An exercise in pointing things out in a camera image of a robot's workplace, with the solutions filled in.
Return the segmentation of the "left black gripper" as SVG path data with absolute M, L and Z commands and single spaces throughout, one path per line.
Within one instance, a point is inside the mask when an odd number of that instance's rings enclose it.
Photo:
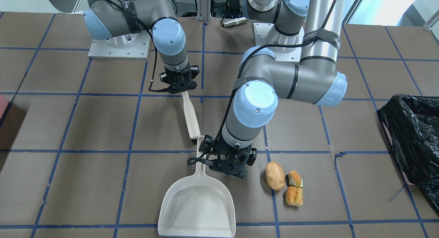
M 235 146 L 231 147 L 223 138 L 215 145 L 210 135 L 204 137 L 199 152 L 217 156 L 212 160 L 201 159 L 201 163 L 209 166 L 211 170 L 240 179 L 247 177 L 246 166 L 252 166 L 257 158 L 257 149 L 251 145 L 241 148 L 239 143 L 235 143 Z

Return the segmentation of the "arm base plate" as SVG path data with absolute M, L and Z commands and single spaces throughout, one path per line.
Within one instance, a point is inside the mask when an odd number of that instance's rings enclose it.
M 121 35 L 106 40 L 93 40 L 88 57 L 95 59 L 145 60 L 149 53 L 148 33 Z
M 254 23 L 254 42 L 256 46 L 263 46 L 268 44 L 279 45 L 297 45 L 301 44 L 303 40 L 304 26 L 301 25 L 298 33 L 295 35 L 286 35 L 281 33 L 273 23 Z M 301 55 L 301 47 L 286 48 L 286 47 L 268 47 L 275 54 L 298 54 Z

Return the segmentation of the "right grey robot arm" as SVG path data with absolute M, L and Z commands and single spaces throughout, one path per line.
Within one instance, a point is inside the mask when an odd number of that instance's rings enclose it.
M 165 71 L 160 80 L 168 84 L 159 93 L 178 94 L 194 90 L 199 74 L 190 65 L 185 32 L 176 18 L 171 0 L 87 0 L 83 13 L 85 24 L 94 39 L 104 40 L 121 35 L 149 33 L 160 55 Z

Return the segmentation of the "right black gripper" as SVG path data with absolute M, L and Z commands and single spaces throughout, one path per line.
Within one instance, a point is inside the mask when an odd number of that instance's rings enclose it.
M 160 92 L 178 94 L 194 90 L 197 87 L 197 83 L 193 79 L 199 73 L 198 65 L 187 65 L 185 68 L 176 71 L 166 69 L 165 72 L 160 74 L 160 80 L 161 82 L 169 84 L 169 87 L 161 89 Z

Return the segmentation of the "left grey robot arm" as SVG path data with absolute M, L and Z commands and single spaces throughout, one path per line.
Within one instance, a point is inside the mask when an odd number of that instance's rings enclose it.
M 188 165 L 245 178 L 257 158 L 254 138 L 279 99 L 334 107 L 347 78 L 336 71 L 345 0 L 244 0 L 251 20 L 273 24 L 264 45 L 248 49 L 215 138 L 206 135 Z

